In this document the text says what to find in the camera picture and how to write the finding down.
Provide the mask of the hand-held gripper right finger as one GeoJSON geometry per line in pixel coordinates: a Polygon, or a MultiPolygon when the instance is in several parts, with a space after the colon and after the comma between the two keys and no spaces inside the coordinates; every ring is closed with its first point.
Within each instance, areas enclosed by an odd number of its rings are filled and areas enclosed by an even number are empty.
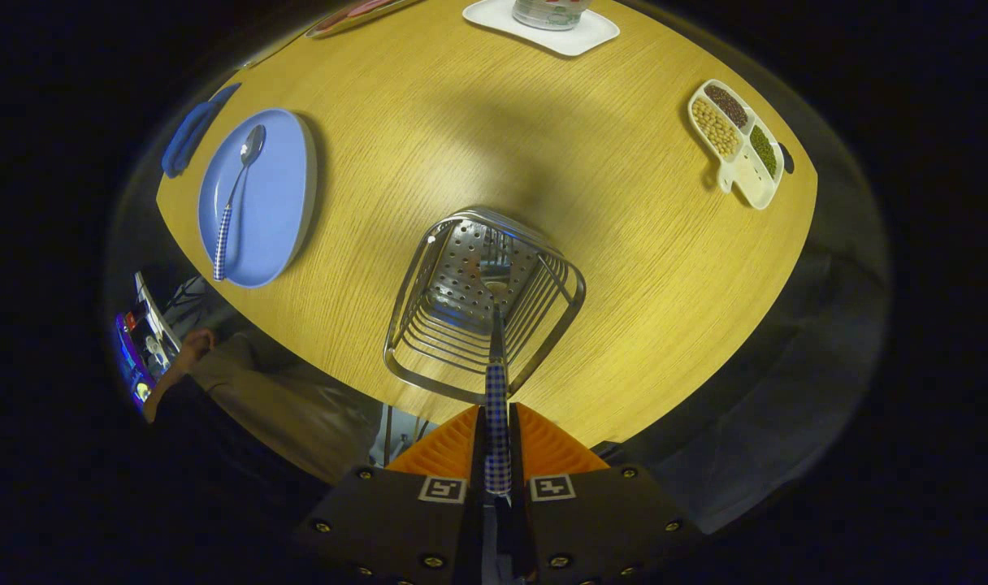
{"type": "Polygon", "coordinates": [[[650,584],[702,530],[645,467],[609,466],[535,409],[510,408],[506,563],[516,584],[650,584]]]}

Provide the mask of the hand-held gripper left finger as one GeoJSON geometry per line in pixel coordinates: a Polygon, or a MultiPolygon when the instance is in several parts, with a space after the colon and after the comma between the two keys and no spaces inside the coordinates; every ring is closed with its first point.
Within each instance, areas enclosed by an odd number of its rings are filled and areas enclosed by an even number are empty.
{"type": "Polygon", "coordinates": [[[479,584],[486,423],[468,408],[390,466],[356,466],[298,523],[327,583],[479,584]]]}

